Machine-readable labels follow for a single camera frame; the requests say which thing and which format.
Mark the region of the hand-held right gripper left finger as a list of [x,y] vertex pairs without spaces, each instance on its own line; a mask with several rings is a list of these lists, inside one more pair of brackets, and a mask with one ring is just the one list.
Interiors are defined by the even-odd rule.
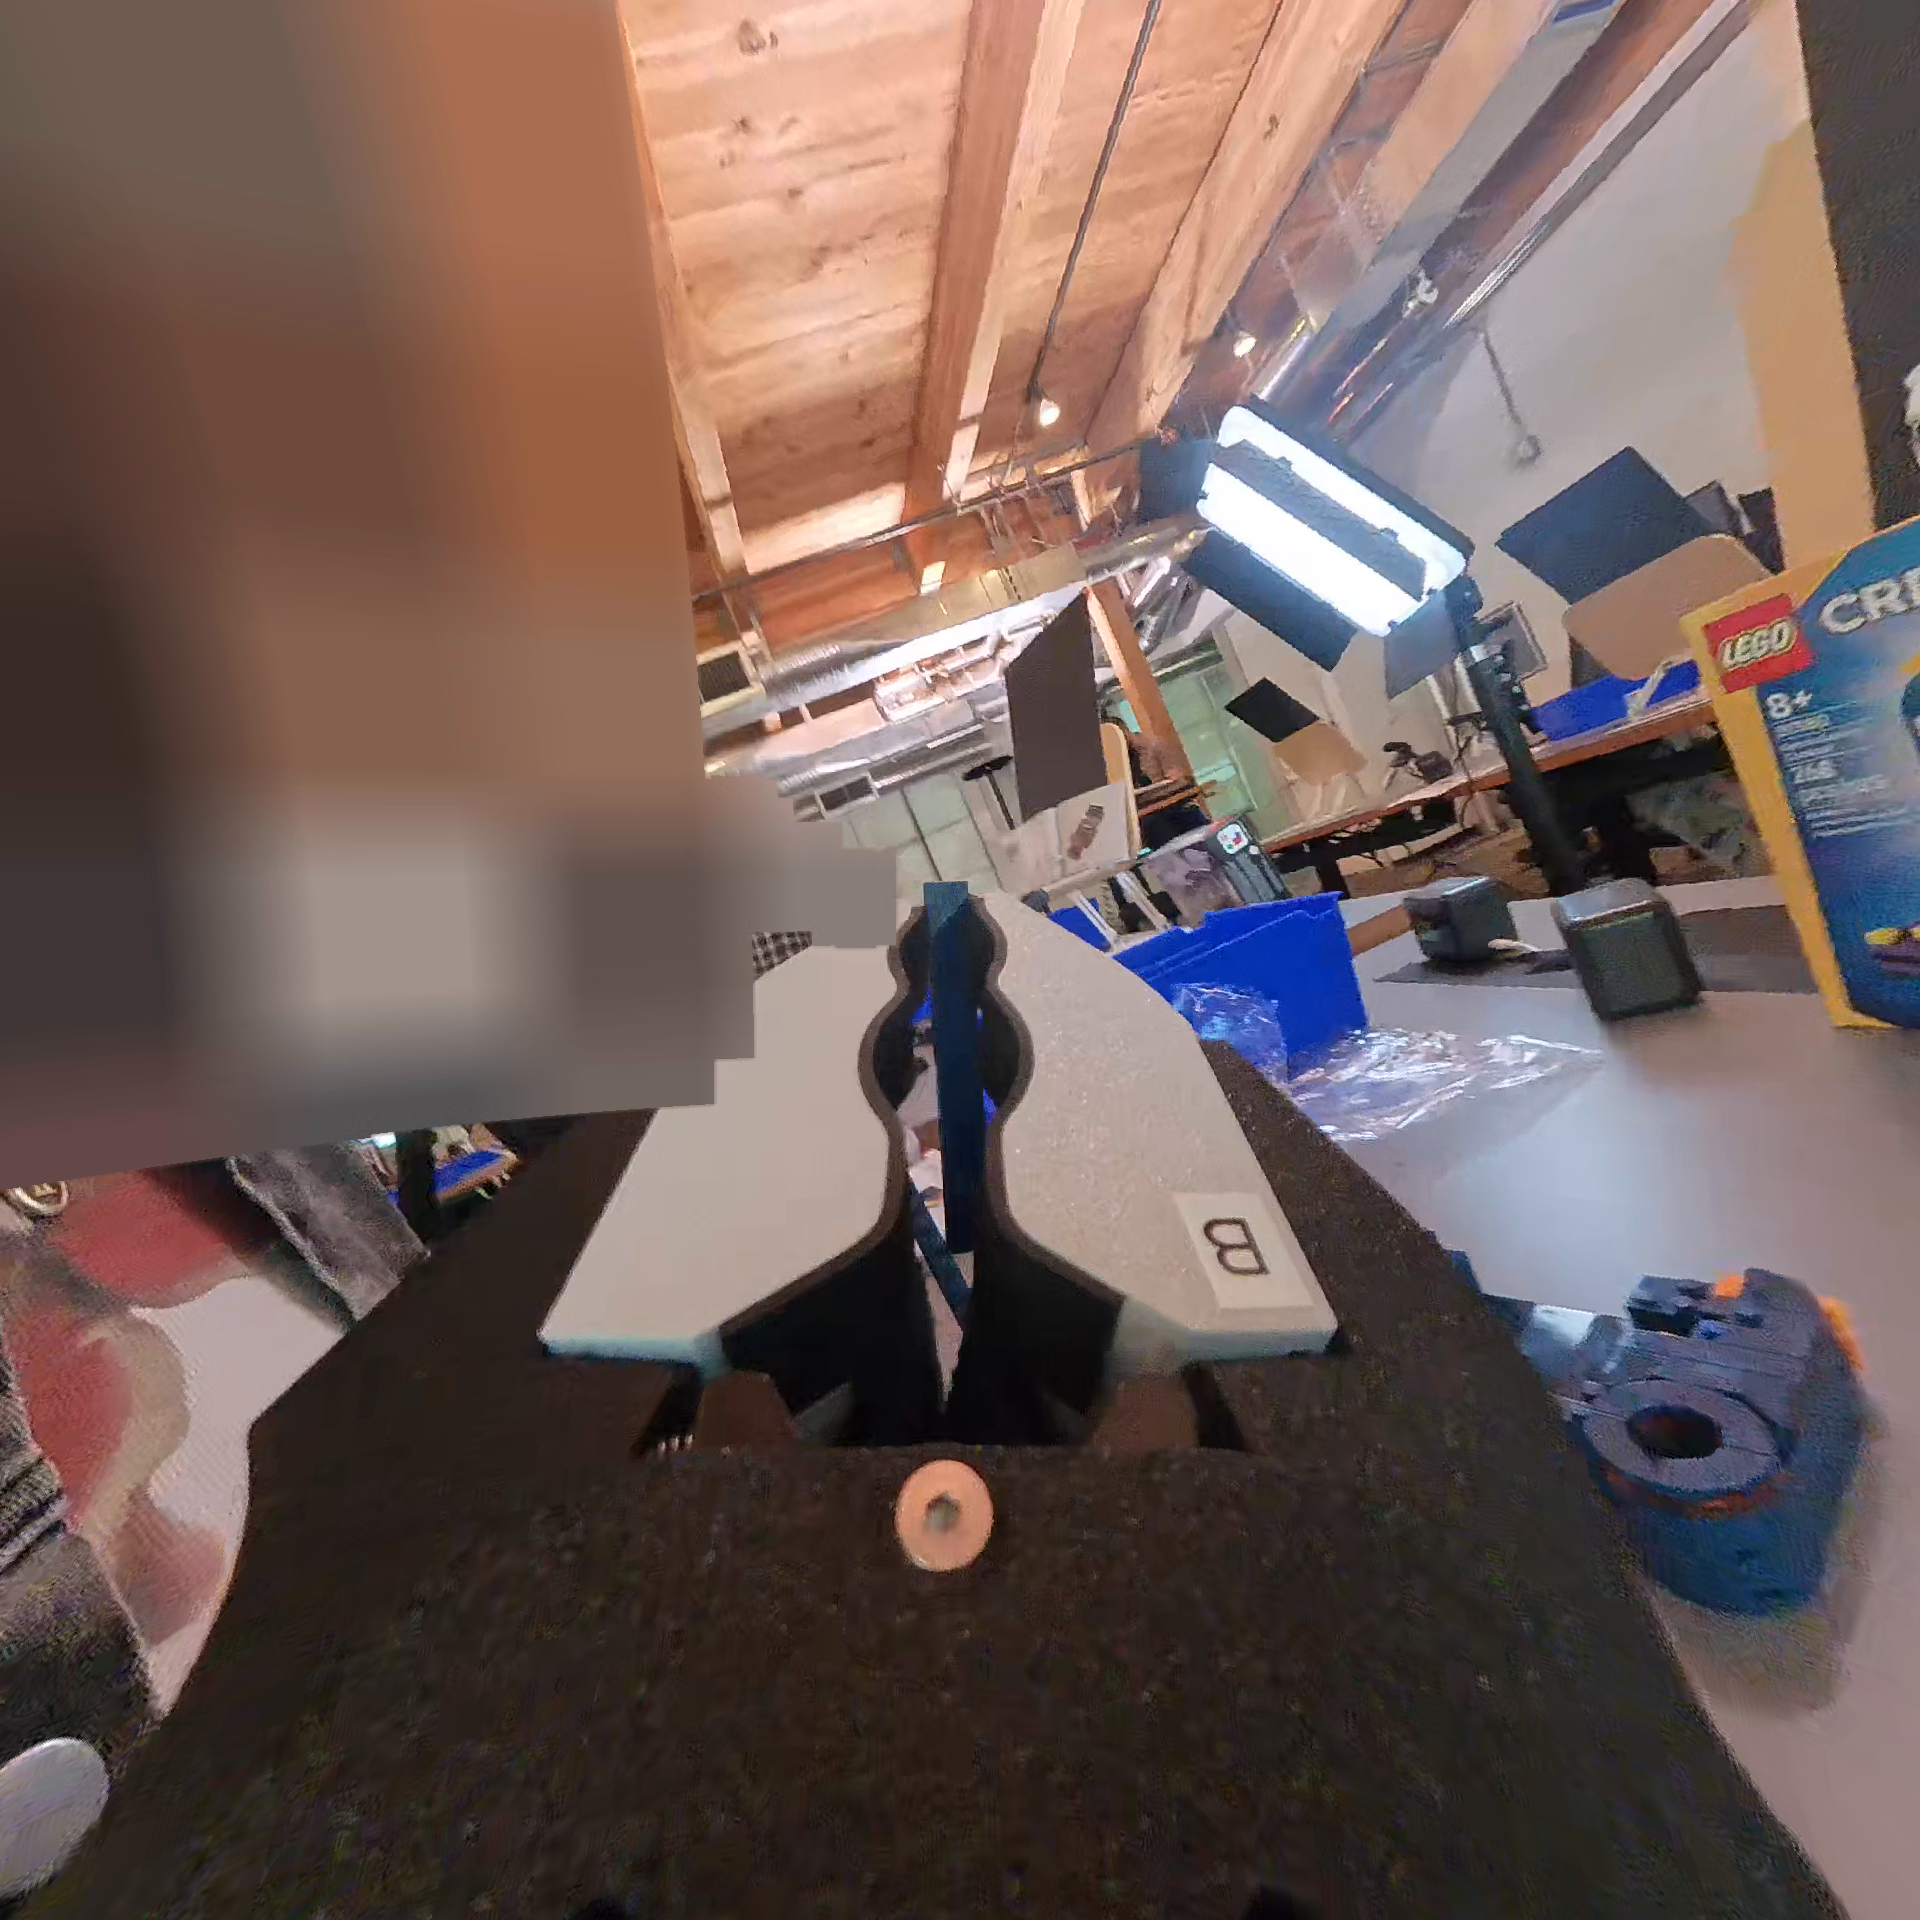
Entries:
[[934,1368],[928,1287],[900,1218],[900,1093],[873,1053],[905,987],[894,942],[807,946],[755,984],[753,1055],[719,1064],[710,1102],[648,1123],[548,1309],[551,1357],[807,1368],[803,1332],[750,1357],[755,1330],[812,1309],[875,1250],[880,1300],[848,1321],[828,1305],[826,1368],[851,1370],[860,1337],[880,1370]]

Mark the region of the clear plastic bag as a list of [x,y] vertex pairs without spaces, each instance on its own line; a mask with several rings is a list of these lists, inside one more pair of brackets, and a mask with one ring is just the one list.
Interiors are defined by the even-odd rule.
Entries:
[[1184,982],[1171,1005],[1198,1039],[1234,1048],[1261,1078],[1286,1089],[1291,1053],[1273,998],[1222,984]]
[[1286,1096],[1343,1146],[1465,1123],[1515,1127],[1595,1078],[1595,1046],[1374,1026],[1295,1064]]

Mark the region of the thin blue brick strip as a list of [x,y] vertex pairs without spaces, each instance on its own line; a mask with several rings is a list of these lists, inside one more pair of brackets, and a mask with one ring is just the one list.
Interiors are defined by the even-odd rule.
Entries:
[[946,1248],[975,1257],[986,1221],[984,1017],[996,933],[962,882],[925,885],[928,1009],[939,1098]]

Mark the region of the blue plastic bin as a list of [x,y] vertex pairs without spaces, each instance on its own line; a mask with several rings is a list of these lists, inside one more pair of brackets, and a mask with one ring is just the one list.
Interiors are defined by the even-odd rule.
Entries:
[[1214,912],[1197,930],[1159,933],[1120,950],[1116,959],[1170,1005],[1184,982],[1273,998],[1291,1069],[1370,1023],[1340,894]]

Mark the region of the blue brick-built game console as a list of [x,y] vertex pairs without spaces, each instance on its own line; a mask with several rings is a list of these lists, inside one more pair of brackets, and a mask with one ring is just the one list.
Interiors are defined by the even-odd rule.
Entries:
[[1643,1277],[1615,1316],[1483,1296],[1647,1577],[1727,1618],[1811,1604],[1869,1441],[1837,1300],[1747,1268]]

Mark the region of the dark product box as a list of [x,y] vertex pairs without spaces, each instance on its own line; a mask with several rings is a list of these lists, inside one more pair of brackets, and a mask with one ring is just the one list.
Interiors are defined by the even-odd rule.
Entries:
[[1164,900],[1182,925],[1209,914],[1291,900],[1257,830],[1243,815],[1209,824],[1145,853],[1138,874],[1154,900]]

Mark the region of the white picture box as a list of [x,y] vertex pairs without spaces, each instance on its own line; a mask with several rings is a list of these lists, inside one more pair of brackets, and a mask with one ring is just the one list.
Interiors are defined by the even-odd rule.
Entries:
[[1116,871],[1138,853],[1136,794],[1123,782],[1080,794],[1050,808],[1050,826],[1057,842],[1050,885]]

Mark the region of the tall black flag panel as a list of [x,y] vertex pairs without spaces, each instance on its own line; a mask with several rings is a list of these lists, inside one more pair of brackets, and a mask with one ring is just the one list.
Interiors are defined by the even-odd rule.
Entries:
[[1021,824],[1109,783],[1086,596],[1059,612],[1007,664],[1002,681]]

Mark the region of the black light stand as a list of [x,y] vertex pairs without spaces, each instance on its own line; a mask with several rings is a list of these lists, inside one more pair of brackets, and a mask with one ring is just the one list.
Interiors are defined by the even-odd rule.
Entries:
[[1483,617],[1481,590],[1463,572],[1445,588],[1445,603],[1452,621],[1456,658],[1465,669],[1477,708],[1500,751],[1508,773],[1508,803],[1527,832],[1549,894],[1552,900],[1576,894],[1586,880],[1586,858],[1574,841],[1524,731],[1520,697],[1502,678],[1502,656],[1491,640],[1491,626]]

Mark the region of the long wooden workbench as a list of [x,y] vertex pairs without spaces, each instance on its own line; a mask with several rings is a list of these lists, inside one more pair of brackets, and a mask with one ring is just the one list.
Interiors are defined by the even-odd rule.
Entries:
[[[1643,715],[1624,719],[1568,739],[1549,739],[1534,748],[1533,756],[1543,776],[1554,776],[1586,762],[1615,758],[1645,749],[1658,739],[1697,737],[1717,731],[1713,703],[1706,692],[1692,692],[1658,703]],[[1449,778],[1382,799],[1361,801],[1338,808],[1332,814],[1288,826],[1261,842],[1261,849],[1282,867],[1304,864],[1323,889],[1341,891],[1338,866],[1347,858],[1381,862],[1404,851],[1420,851],[1450,842],[1461,833],[1474,835],[1468,814],[1481,798],[1499,798],[1509,783],[1504,769],[1483,769],[1450,774]]]

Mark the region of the studio light panel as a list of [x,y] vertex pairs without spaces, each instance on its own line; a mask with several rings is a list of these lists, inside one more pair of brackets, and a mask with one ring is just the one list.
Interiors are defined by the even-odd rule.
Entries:
[[1139,447],[1139,508],[1191,524],[1188,578],[1320,669],[1375,635],[1434,671],[1474,644],[1474,540],[1325,435],[1239,401]]

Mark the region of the thin black desk mat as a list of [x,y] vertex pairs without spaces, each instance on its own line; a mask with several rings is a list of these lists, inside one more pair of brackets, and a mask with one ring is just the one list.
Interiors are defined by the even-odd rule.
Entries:
[[[1779,905],[1708,908],[1677,914],[1694,957],[1704,992],[1781,992],[1813,996],[1817,984],[1790,916]],[[1472,964],[1441,964],[1418,957],[1377,985],[1579,989],[1563,950],[1508,955]]]

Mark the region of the tan reflector board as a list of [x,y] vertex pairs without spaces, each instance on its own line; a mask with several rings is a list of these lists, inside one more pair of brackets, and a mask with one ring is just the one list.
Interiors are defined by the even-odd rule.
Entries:
[[1742,542],[1708,535],[1574,603],[1563,626],[1604,672],[1642,681],[1692,658],[1685,617],[1772,578]]

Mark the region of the blue and yellow toy box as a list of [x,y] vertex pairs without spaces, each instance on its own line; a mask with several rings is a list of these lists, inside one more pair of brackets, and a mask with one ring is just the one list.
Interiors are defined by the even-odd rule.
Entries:
[[1919,1026],[1919,521],[1685,617],[1837,1026]]

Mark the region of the black acoustic wall panel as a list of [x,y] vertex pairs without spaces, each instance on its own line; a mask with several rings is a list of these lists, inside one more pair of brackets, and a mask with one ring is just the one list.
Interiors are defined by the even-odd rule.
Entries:
[[1797,4],[1876,526],[1919,515],[1919,6]]

